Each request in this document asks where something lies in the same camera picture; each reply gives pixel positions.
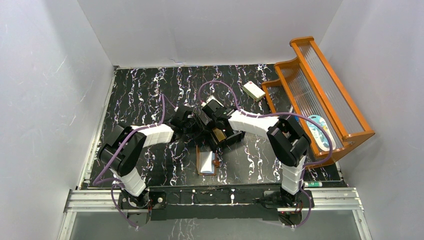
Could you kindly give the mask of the gold credit card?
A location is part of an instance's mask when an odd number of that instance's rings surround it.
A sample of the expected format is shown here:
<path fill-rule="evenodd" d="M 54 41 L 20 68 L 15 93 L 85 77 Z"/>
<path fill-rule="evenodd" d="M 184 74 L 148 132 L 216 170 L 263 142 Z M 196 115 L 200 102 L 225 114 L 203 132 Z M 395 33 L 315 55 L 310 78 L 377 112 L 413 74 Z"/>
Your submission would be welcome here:
<path fill-rule="evenodd" d="M 215 138 L 217 139 L 218 142 L 222 142 L 227 138 L 225 133 L 221 129 L 214 128 L 212 130 L 212 132 L 213 132 L 213 134 L 214 134 L 214 136 L 215 136 Z"/>

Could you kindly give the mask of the black card tray box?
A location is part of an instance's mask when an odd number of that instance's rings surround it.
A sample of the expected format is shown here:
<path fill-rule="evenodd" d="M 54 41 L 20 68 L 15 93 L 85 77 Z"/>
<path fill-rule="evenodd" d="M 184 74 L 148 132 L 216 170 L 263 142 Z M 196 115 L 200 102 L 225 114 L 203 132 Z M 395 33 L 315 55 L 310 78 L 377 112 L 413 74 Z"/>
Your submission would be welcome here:
<path fill-rule="evenodd" d="M 224 131 L 218 128 L 213 128 L 208 135 L 207 142 L 210 149 L 215 152 L 218 148 L 228 147 L 235 143 L 241 142 L 244 136 L 244 131 Z"/>

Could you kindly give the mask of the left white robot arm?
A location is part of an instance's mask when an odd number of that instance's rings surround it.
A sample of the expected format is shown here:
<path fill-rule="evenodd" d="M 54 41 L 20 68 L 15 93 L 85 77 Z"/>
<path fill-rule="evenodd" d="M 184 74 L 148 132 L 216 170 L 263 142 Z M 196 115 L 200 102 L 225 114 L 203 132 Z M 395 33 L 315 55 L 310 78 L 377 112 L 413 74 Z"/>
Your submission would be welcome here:
<path fill-rule="evenodd" d="M 147 185 L 136 168 L 142 150 L 173 143 L 184 135 L 198 136 L 202 130 L 203 124 L 194 109 L 182 105 L 162 123 L 145 126 L 119 123 L 98 150 L 97 158 L 130 194 L 130 202 L 137 208 L 144 208 L 150 198 Z"/>

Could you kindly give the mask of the orange leather card holder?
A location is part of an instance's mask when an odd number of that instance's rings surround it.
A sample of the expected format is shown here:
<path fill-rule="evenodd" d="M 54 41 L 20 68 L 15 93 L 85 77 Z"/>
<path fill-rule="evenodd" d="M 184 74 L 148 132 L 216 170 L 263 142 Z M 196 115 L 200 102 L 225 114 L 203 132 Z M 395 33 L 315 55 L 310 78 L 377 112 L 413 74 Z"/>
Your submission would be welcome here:
<path fill-rule="evenodd" d="M 200 176 L 216 176 L 220 162 L 214 151 L 201 151 L 200 147 L 196 147 L 196 170 Z"/>

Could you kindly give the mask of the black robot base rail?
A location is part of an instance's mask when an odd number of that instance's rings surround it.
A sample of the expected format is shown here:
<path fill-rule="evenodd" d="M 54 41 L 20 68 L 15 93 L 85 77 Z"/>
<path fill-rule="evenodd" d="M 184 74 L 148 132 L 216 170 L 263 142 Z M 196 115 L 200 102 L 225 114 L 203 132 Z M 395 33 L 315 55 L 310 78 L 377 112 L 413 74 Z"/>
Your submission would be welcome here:
<path fill-rule="evenodd" d="M 119 194 L 118 206 L 128 215 L 147 214 L 149 220 L 262 219 L 299 220 L 302 204 L 283 196 L 280 184 L 156 186 L 145 197 Z"/>

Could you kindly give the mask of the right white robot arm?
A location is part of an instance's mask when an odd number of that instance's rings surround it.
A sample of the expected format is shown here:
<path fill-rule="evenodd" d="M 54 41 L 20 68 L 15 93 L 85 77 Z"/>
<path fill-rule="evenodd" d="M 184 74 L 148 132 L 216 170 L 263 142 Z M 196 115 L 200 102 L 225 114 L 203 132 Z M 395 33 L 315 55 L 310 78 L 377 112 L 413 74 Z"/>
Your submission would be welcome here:
<path fill-rule="evenodd" d="M 264 116 L 229 108 L 215 97 L 201 103 L 202 111 L 220 130 L 230 127 L 268 139 L 275 157 L 282 164 L 281 199 L 295 207 L 302 199 L 302 172 L 311 140 L 293 116 Z"/>

